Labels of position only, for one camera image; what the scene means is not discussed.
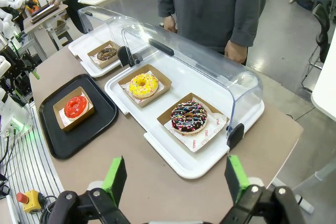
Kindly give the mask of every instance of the chocolate donut with sprinkles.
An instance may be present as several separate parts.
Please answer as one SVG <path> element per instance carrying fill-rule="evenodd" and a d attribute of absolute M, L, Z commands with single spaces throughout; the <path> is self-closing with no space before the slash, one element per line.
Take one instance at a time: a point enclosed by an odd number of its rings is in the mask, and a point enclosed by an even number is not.
<path fill-rule="evenodd" d="M 173 128 L 181 134 L 193 134 L 201 131 L 206 125 L 207 113 L 198 102 L 183 102 L 173 109 L 171 114 Z"/>

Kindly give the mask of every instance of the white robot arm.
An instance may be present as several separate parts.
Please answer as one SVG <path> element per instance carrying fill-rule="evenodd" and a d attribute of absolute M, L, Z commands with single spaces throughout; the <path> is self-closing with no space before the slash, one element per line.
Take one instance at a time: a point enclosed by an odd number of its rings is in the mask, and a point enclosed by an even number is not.
<path fill-rule="evenodd" d="M 0 7 L 22 8 L 28 0 L 0 0 Z"/>
<path fill-rule="evenodd" d="M 31 0 L 0 0 L 0 7 L 11 7 L 13 9 L 20 9 L 25 6 L 25 4 Z M 14 23 L 12 22 L 13 16 L 2 9 L 0 9 L 0 32 L 4 32 L 6 38 L 11 38 L 15 32 Z"/>

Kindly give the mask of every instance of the black tray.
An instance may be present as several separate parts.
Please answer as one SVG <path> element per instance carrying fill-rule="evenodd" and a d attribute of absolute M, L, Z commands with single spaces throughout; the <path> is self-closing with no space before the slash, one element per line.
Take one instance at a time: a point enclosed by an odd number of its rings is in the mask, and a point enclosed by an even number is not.
<path fill-rule="evenodd" d="M 79 86 L 89 96 L 95 112 L 66 132 L 59 127 L 53 106 Z M 54 158 L 67 159 L 106 130 L 118 117 L 118 108 L 90 76 L 81 74 L 46 98 L 38 113 L 50 153 Z"/>

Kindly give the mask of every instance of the black handle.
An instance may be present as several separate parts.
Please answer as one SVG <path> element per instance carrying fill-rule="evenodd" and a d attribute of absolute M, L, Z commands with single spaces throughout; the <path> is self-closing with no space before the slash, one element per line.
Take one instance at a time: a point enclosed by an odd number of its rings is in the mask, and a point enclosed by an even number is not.
<path fill-rule="evenodd" d="M 165 54 L 169 55 L 169 56 L 174 56 L 174 50 L 171 49 L 170 47 L 154 40 L 154 39 L 148 39 L 148 43 L 149 45 L 157 48 L 158 50 L 164 52 Z"/>

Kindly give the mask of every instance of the red glazed donut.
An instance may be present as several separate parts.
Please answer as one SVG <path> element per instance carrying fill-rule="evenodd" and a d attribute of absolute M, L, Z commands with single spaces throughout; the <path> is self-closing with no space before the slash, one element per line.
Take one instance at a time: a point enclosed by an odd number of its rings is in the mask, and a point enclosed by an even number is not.
<path fill-rule="evenodd" d="M 87 109 L 88 101 L 83 96 L 73 97 L 64 107 L 64 114 L 70 119 L 79 117 Z"/>

